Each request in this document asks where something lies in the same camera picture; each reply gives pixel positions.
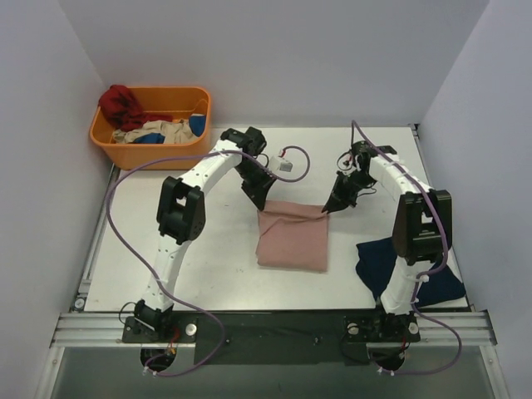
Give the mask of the pink printed t-shirt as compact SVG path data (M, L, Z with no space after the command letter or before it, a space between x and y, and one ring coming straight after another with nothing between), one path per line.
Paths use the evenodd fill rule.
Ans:
M258 212L258 224L260 266L328 271L328 215L320 205L268 200Z

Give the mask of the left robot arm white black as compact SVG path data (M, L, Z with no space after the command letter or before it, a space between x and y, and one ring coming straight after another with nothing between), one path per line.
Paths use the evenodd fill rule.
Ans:
M264 209L275 178L254 160L267 145L262 132L228 129L208 156L179 178L163 181L156 213L160 241L155 275L135 306L135 320L152 342L163 342L171 330L173 293L186 251L206 225L205 196L232 169L242 178L242 191L258 210Z

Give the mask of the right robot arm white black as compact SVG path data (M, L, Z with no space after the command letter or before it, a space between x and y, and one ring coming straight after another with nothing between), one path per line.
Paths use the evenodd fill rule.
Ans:
M397 315L408 314L429 270L445 263L452 243L452 201L446 190L435 190L411 174L389 145L361 140L349 151L352 168L338 171L323 212L331 214L357 204L363 190L379 184L397 202L392 244L397 260L380 295L384 312L371 320L375 337L390 340L401 330Z

